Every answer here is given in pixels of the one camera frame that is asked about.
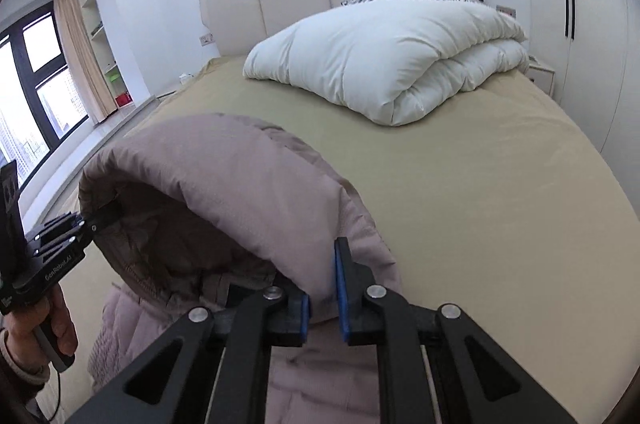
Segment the person's left hand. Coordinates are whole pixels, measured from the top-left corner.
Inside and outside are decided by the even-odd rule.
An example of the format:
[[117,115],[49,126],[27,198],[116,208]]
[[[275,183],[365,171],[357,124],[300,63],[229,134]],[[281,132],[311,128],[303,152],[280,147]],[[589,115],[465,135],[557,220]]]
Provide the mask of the person's left hand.
[[6,347],[25,372],[36,373],[50,363],[34,334],[47,319],[50,319],[51,330],[58,340],[58,350],[63,355],[73,355],[78,339],[60,285],[55,284],[34,306],[17,308],[4,318],[4,328],[8,332]]

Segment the person's left forearm sleeve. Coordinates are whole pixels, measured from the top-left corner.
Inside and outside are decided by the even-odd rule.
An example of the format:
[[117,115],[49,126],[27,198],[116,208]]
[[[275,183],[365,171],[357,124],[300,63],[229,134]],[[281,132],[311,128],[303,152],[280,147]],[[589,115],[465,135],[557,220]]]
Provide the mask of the person's left forearm sleeve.
[[36,397],[50,380],[47,364],[35,372],[25,371],[8,348],[9,332],[1,330],[1,424],[47,423]]

